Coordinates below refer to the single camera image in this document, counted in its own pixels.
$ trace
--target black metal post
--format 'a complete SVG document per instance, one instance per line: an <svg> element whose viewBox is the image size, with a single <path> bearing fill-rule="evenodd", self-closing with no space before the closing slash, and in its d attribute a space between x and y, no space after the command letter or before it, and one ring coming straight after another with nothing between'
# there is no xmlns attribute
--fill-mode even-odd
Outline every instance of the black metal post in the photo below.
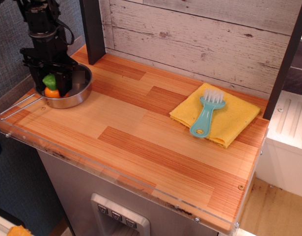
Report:
<svg viewBox="0 0 302 236"><path fill-rule="evenodd" d="M298 48L301 37L302 37L302 7L298 14L298 18L297 18L292 36L289 40L284 59L282 61L280 70L278 72L276 81L274 83L267 108L263 115L263 118L265 118L265 119L271 119L271 117L273 115L275 106L277 104L279 95L282 91L288 70L292 64L292 61L295 56L295 53Z"/></svg>
<svg viewBox="0 0 302 236"><path fill-rule="evenodd" d="M98 0L80 0L88 63L93 65L105 52L103 25Z"/></svg>

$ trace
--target whitewashed wood wall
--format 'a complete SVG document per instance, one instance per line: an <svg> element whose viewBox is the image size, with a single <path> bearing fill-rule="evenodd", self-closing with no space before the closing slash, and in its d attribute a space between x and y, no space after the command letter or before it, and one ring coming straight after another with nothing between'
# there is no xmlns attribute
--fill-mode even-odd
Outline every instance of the whitewashed wood wall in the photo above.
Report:
<svg viewBox="0 0 302 236"><path fill-rule="evenodd" d="M302 0L99 0L106 52L263 98Z"/></svg>

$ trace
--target orange toy vegetable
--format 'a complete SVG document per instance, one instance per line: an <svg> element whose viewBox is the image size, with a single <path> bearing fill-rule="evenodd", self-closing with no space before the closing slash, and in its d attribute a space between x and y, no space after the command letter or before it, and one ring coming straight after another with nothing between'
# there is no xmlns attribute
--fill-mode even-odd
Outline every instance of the orange toy vegetable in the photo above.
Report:
<svg viewBox="0 0 302 236"><path fill-rule="evenodd" d="M55 79L54 74L46 75L43 78L43 83L46 85L46 88L45 88L45 91L44 91L46 97L62 98L59 95L59 90L57 89L57 84L56 84L56 79Z"/></svg>
<svg viewBox="0 0 302 236"><path fill-rule="evenodd" d="M48 87L46 87L44 93L45 93L46 97L62 98L62 97L60 97L59 90L57 90L57 89L56 90L50 90Z"/></svg>

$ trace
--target wooden countertop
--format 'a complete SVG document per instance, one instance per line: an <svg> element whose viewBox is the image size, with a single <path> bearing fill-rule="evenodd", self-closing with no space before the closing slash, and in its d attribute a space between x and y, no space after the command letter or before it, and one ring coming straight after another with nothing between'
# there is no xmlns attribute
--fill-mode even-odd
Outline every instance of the wooden countertop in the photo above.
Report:
<svg viewBox="0 0 302 236"><path fill-rule="evenodd" d="M261 108L225 149L169 118L203 82L111 55L91 66L85 47L73 58L93 74L86 101L61 110L40 100L0 121L0 129L219 232L231 231L267 131L267 101L224 89Z"/></svg>

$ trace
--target dispenser buttons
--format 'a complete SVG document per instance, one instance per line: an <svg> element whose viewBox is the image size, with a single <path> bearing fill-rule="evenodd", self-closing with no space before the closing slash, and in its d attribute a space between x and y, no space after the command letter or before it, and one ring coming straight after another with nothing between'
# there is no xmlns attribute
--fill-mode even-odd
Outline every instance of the dispenser buttons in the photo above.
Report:
<svg viewBox="0 0 302 236"><path fill-rule="evenodd" d="M101 213L108 214L108 209L106 207L99 204L97 204L97 206Z"/></svg>
<svg viewBox="0 0 302 236"><path fill-rule="evenodd" d="M137 228L137 224L136 222L132 221L132 220L129 220L126 218L126 222L127 222L127 225L130 226L131 228L134 228L136 229Z"/></svg>
<svg viewBox="0 0 302 236"><path fill-rule="evenodd" d="M121 215L118 214L117 212L111 211L111 214L112 214L112 217L113 217L115 220L122 221Z"/></svg>

